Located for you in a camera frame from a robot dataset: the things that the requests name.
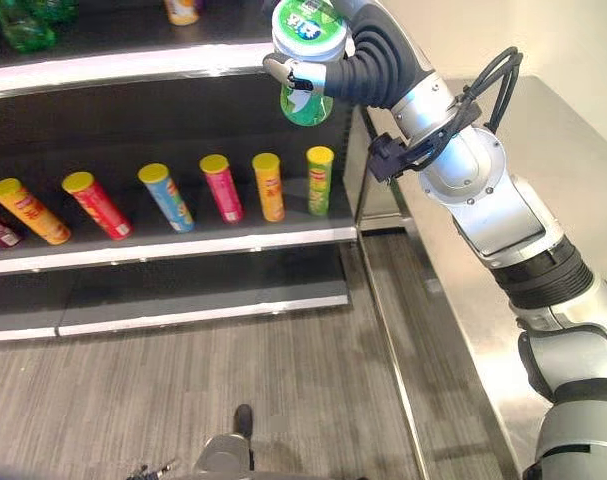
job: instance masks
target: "shelf edge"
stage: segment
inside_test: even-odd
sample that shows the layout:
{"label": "shelf edge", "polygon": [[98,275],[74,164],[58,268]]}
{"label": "shelf edge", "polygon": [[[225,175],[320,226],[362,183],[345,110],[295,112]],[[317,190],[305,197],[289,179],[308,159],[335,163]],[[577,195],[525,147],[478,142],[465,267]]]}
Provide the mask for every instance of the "shelf edge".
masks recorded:
{"label": "shelf edge", "polygon": [[0,274],[39,272],[42,269],[113,264],[126,261],[203,255],[213,253],[259,252],[263,248],[332,243],[356,240],[356,227],[328,228],[300,232],[246,235],[215,240],[195,240],[134,247],[104,248],[82,252],[38,255],[0,260]]}
{"label": "shelf edge", "polygon": [[301,310],[305,308],[320,308],[337,305],[347,305],[348,295],[333,295],[320,298],[305,298],[301,300],[286,300],[282,302],[267,302],[255,305],[241,305],[238,307],[217,308],[186,313],[170,313],[153,317],[139,317],[108,322],[86,323],[82,325],[68,325],[59,327],[59,335],[82,335],[88,333],[112,332],[129,330],[133,328],[162,327],[181,323],[197,322],[202,320],[216,320],[247,315],[278,314],[286,311]]}
{"label": "shelf edge", "polygon": [[56,337],[54,327],[24,328],[21,330],[0,330],[0,342]]}
{"label": "shelf edge", "polygon": [[271,42],[78,57],[0,67],[0,98],[123,81],[258,73]]}

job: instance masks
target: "yellow lid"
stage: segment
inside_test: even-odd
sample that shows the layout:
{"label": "yellow lid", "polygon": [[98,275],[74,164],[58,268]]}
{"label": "yellow lid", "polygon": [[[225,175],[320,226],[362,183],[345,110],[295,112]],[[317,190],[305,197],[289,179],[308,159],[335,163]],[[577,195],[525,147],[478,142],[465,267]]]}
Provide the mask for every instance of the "yellow lid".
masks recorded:
{"label": "yellow lid", "polygon": [[0,197],[16,193],[21,189],[21,182],[18,178],[6,178],[0,181]]}
{"label": "yellow lid", "polygon": [[199,166],[201,170],[205,173],[221,173],[224,171],[230,164],[223,155],[208,155],[203,157],[199,162]]}
{"label": "yellow lid", "polygon": [[334,160],[334,152],[323,146],[312,147],[307,151],[307,159],[312,163],[329,165]]}
{"label": "yellow lid", "polygon": [[274,170],[279,166],[279,157],[273,153],[259,153],[252,159],[254,170]]}
{"label": "yellow lid", "polygon": [[74,172],[63,180],[61,186],[67,193],[82,192],[94,183],[94,175],[90,172]]}
{"label": "yellow lid", "polygon": [[139,170],[139,180],[143,183],[158,183],[169,175],[170,171],[162,163],[149,163]]}

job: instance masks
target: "blue pringles can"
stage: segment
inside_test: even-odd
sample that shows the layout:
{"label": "blue pringles can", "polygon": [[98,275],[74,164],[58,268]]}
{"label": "blue pringles can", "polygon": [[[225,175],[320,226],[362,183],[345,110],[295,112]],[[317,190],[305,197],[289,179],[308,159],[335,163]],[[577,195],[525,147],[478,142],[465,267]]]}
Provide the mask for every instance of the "blue pringles can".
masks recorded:
{"label": "blue pringles can", "polygon": [[194,229],[194,220],[178,188],[170,177],[170,171],[162,163],[150,163],[139,170],[141,180],[150,191],[172,228],[179,233]]}

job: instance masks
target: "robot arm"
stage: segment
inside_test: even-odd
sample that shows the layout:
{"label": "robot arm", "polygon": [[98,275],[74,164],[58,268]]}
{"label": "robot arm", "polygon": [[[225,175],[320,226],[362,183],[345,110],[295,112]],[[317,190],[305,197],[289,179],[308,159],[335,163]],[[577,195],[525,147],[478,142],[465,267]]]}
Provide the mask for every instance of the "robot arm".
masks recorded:
{"label": "robot arm", "polygon": [[[379,181],[418,171],[425,193],[450,211],[524,329],[519,352],[531,385],[554,403],[524,478],[607,479],[607,284],[527,182],[508,173],[494,135],[521,54],[505,50],[455,97],[377,1],[332,3],[351,26],[354,56],[317,64],[275,53],[265,69],[292,88],[392,112],[407,143],[376,138],[370,171]],[[499,79],[490,121],[473,126],[474,100]]]}

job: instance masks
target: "gray carpet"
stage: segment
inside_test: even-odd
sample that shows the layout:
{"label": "gray carpet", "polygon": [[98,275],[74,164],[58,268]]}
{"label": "gray carpet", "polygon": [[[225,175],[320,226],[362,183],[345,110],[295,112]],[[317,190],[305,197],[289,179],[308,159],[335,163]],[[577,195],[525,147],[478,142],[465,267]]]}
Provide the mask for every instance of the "gray carpet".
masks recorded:
{"label": "gray carpet", "polygon": [[0,345],[0,469],[121,479],[178,457],[182,475],[247,402],[259,469],[417,478],[355,248],[349,307]]}

